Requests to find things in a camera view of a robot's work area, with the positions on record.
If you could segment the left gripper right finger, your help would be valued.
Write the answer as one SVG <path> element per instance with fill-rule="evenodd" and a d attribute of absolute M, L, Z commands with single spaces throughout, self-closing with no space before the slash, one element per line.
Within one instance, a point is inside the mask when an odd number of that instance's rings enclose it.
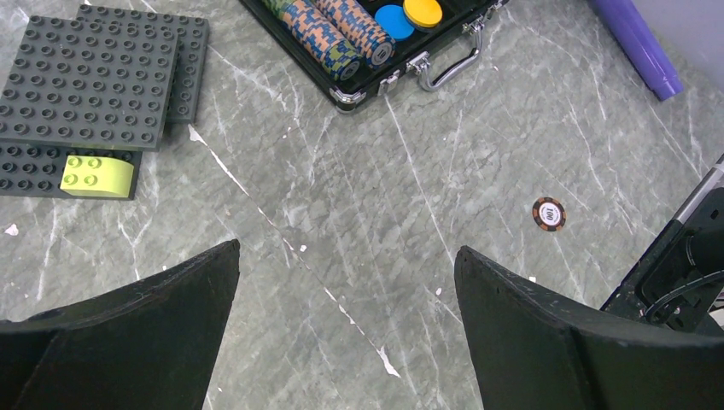
<path fill-rule="evenodd" d="M 601 312 L 464 246 L 454 282 L 486 409 L 720 409 L 721 337 Z"/>

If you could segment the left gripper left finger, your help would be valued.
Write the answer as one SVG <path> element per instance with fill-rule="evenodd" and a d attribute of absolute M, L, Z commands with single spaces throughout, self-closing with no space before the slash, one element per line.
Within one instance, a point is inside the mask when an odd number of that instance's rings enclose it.
<path fill-rule="evenodd" d="M 220 243 L 105 294 L 1 323 L 4 409 L 200 409 L 240 278 Z"/>

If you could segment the yellow-green dice block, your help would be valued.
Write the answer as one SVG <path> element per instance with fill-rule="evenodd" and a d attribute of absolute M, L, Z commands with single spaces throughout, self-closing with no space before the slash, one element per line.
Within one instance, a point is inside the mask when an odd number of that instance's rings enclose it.
<path fill-rule="evenodd" d="M 60 189 L 71 196 L 128 199 L 135 167 L 112 157 L 70 155 Z"/>

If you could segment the dark foam pad bottom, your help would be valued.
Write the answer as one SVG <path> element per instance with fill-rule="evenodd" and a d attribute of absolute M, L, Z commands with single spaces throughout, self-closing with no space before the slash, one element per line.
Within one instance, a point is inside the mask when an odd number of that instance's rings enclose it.
<path fill-rule="evenodd" d="M 174 32 L 179 45 L 164 129 L 171 124 L 190 123 L 194 120 L 210 33 L 206 19 L 83 4 L 73 20 L 119 26 L 140 25 Z M 71 196 L 60 189 L 67 158 L 70 155 L 87 155 L 112 157 L 129 162 L 135 167 L 130 197 L 116 199 L 131 200 L 135 195 L 144 152 L 149 151 L 4 142 L 1 139 L 1 193 L 3 196 L 115 199 Z"/>

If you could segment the black poker case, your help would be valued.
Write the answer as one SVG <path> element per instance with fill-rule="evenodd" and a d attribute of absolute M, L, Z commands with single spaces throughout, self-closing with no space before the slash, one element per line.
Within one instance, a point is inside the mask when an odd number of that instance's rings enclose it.
<path fill-rule="evenodd" d="M 502 1 L 246 1 L 244 7 L 351 113 L 411 73 L 437 91 L 472 66 Z"/>

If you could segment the purple cylinder object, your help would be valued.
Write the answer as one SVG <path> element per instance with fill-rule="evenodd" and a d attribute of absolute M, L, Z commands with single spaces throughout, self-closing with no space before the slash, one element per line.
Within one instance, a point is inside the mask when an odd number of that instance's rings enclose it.
<path fill-rule="evenodd" d="M 588 3 L 660 101 L 684 90 L 674 65 L 632 1 L 592 0 Z"/>

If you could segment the yellow dealer button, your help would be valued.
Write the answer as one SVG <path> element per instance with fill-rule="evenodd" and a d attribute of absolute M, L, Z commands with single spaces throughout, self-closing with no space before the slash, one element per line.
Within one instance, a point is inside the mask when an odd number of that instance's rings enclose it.
<path fill-rule="evenodd" d="M 437 0 L 404 0 L 402 8 L 407 20 L 416 28 L 432 29 L 443 19 L 443 11 Z"/>

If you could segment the blue dealer button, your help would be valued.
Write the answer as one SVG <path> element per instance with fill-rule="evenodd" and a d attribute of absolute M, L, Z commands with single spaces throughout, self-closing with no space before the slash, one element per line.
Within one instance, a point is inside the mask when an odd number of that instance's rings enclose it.
<path fill-rule="evenodd" d="M 374 15 L 376 22 L 394 40 L 407 40 L 415 31 L 407 20 L 401 6 L 388 4 L 378 9 Z"/>

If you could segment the black base frame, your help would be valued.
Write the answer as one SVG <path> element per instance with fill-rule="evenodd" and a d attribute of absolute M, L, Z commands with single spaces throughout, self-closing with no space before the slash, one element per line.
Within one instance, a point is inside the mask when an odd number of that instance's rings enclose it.
<path fill-rule="evenodd" d="M 723 161 L 718 160 L 601 307 L 674 331 L 720 336 Z"/>

